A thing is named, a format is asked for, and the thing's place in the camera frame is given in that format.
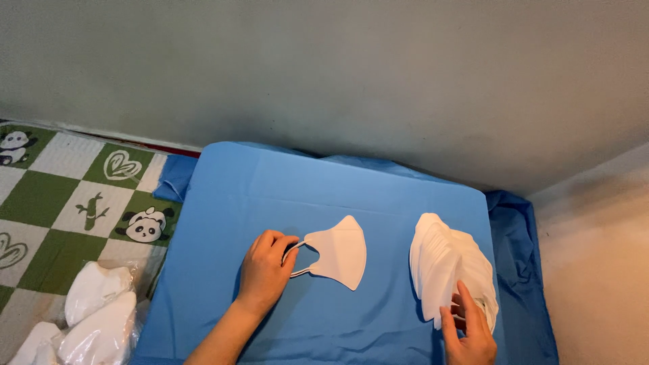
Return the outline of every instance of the bag of masks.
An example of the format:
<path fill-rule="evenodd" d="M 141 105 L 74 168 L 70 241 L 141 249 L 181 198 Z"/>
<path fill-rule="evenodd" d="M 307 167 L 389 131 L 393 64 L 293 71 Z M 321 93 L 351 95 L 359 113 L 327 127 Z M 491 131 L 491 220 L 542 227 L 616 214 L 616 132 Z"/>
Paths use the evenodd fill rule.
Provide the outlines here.
<path fill-rule="evenodd" d="M 9 365 L 126 364 L 142 327 L 136 308 L 148 304 L 151 278 L 144 271 L 152 259 L 159 260 L 155 267 L 162 261 L 147 257 L 85 263 L 67 293 L 67 326 L 59 330 L 53 323 L 38 323 Z"/>

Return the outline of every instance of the gray wall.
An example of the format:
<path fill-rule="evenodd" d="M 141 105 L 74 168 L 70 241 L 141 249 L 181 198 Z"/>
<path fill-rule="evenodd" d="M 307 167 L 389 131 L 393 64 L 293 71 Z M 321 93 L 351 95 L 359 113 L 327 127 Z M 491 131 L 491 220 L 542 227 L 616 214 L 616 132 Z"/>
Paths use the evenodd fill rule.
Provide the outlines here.
<path fill-rule="evenodd" d="M 649 140 L 649 2 L 0 2 L 0 116 L 521 194 Z"/>

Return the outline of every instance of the mask ear loop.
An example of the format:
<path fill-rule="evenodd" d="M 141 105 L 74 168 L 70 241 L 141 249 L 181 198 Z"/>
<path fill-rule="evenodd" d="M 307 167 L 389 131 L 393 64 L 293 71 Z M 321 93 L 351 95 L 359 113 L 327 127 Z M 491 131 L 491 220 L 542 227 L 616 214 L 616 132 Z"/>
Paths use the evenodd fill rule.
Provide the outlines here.
<path fill-rule="evenodd" d="M 291 252 L 292 250 L 294 250 L 294 249 L 296 249 L 296 248 L 298 248 L 298 247 L 300 247 L 300 246 L 306 244 L 306 242 L 307 242 L 307 241 L 302 241 L 302 242 L 298 243 L 297 245 L 294 245 L 293 247 L 289 248 L 288 251 L 286 251 L 286 253 L 285 253 L 284 256 L 282 257 L 282 264 L 283 264 L 284 261 L 286 260 L 286 257 L 288 256 L 288 253 L 289 253 L 289 252 Z M 309 272 L 309 268 L 304 268 L 304 269 L 301 269 L 301 270 L 296 271 L 296 272 L 294 272 L 294 273 L 291 273 L 291 276 L 290 276 L 290 277 L 291 277 L 291 278 L 294 278 L 294 277 L 296 277 L 296 276 L 300 276 L 300 275 L 302 275 L 303 273 L 308 273 L 308 272 Z"/>

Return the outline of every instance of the left hand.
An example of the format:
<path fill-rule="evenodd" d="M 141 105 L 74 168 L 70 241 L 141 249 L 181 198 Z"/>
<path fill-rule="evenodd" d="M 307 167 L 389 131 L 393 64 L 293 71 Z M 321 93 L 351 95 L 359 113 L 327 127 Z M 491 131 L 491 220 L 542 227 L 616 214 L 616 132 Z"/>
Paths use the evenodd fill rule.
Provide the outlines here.
<path fill-rule="evenodd" d="M 299 249 L 292 250 L 282 264 L 284 250 L 298 240 L 296 236 L 270 230 L 257 237 L 243 258 L 239 294 L 234 302 L 247 312 L 264 317 L 282 295 L 295 266 Z"/>

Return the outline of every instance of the forearm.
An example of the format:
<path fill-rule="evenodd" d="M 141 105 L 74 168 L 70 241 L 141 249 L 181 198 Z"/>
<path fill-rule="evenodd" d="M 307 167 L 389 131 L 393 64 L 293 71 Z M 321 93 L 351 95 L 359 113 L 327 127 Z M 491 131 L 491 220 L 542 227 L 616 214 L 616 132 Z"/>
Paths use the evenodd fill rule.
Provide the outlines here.
<path fill-rule="evenodd" d="M 184 365 L 234 364 L 262 319 L 235 300 Z"/>

